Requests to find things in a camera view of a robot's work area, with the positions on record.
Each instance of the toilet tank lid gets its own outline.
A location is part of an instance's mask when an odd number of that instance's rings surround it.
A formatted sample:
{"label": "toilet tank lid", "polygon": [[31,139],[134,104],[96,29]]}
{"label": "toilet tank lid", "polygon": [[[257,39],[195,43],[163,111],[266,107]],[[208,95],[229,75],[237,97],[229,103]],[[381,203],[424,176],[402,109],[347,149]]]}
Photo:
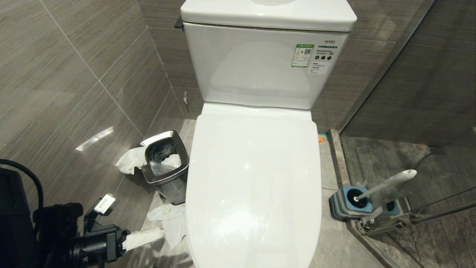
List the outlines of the toilet tank lid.
{"label": "toilet tank lid", "polygon": [[351,31],[346,0],[186,0],[184,22],[311,31]]}

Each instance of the toilet seat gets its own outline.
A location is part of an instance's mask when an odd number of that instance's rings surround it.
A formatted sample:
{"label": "toilet seat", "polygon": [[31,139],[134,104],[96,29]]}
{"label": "toilet seat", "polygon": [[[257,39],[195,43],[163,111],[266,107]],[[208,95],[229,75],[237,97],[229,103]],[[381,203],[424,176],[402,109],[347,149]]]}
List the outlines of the toilet seat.
{"label": "toilet seat", "polygon": [[186,196],[196,267],[309,266],[322,205],[317,128],[308,113],[206,104]]}

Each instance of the toilet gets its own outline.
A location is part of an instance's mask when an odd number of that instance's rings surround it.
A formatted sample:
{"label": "toilet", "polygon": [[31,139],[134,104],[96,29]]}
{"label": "toilet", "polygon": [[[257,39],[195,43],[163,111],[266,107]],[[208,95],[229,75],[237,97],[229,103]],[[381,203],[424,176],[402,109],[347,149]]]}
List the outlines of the toilet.
{"label": "toilet", "polygon": [[198,268],[308,268],[321,223],[316,102],[357,18],[346,0],[186,0],[205,104],[186,230]]}

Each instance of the label sticker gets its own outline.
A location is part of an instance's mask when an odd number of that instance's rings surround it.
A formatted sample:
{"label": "label sticker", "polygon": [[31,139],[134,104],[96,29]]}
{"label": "label sticker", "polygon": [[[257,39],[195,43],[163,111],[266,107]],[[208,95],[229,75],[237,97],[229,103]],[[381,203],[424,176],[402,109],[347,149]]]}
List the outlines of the label sticker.
{"label": "label sticker", "polygon": [[297,44],[291,67],[307,67],[313,50],[312,44]]}
{"label": "label sticker", "polygon": [[309,68],[311,74],[326,74],[329,68],[329,62],[313,62]]}

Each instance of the trash can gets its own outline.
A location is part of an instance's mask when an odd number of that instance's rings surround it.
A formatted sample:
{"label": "trash can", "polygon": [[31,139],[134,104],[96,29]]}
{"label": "trash can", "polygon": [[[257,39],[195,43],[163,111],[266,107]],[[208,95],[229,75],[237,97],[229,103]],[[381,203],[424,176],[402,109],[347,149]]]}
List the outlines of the trash can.
{"label": "trash can", "polygon": [[[175,130],[166,131],[144,140],[140,145],[147,147],[145,152],[147,165],[142,167],[146,182],[171,204],[184,203],[187,191],[188,155],[179,134]],[[179,167],[161,164],[175,154],[180,158]]]}

